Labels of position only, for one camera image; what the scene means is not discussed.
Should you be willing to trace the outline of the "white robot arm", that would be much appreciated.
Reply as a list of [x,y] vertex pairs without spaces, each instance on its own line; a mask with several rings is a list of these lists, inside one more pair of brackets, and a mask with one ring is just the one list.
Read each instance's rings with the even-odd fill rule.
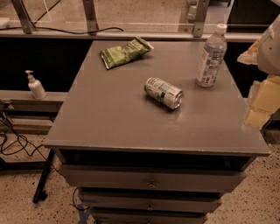
[[260,130],[280,109],[280,15],[237,61],[262,74],[249,88],[244,117],[246,125]]

